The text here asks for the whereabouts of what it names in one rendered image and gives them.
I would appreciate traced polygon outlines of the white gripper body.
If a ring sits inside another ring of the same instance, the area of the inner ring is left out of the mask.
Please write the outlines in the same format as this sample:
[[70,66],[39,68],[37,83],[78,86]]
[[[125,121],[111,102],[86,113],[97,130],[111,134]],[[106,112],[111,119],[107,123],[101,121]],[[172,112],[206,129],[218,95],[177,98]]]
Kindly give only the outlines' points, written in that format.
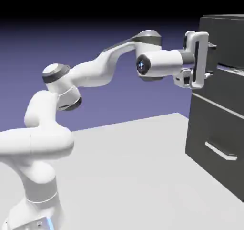
[[185,37],[185,51],[191,53],[195,58],[195,66],[190,86],[192,89],[201,89],[205,81],[209,34],[203,31],[187,31]]

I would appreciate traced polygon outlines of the dark grey drawer front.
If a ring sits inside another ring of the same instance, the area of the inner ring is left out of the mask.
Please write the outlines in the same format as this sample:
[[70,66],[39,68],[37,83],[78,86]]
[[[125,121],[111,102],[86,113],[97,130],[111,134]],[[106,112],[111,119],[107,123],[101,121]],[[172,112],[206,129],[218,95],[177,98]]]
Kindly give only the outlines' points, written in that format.
[[[237,155],[237,160],[223,159],[205,142]],[[185,152],[244,202],[244,119],[192,95]]]
[[[199,30],[209,33],[208,63],[244,67],[244,15],[204,15]],[[193,93],[244,116],[244,75],[217,69]]]

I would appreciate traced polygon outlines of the dark grey cabinet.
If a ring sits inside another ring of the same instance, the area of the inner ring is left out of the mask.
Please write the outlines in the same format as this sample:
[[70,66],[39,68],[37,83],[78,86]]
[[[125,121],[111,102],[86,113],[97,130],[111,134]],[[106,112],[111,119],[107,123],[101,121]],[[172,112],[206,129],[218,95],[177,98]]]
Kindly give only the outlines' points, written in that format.
[[213,75],[191,97],[186,154],[244,202],[244,14],[204,15]]

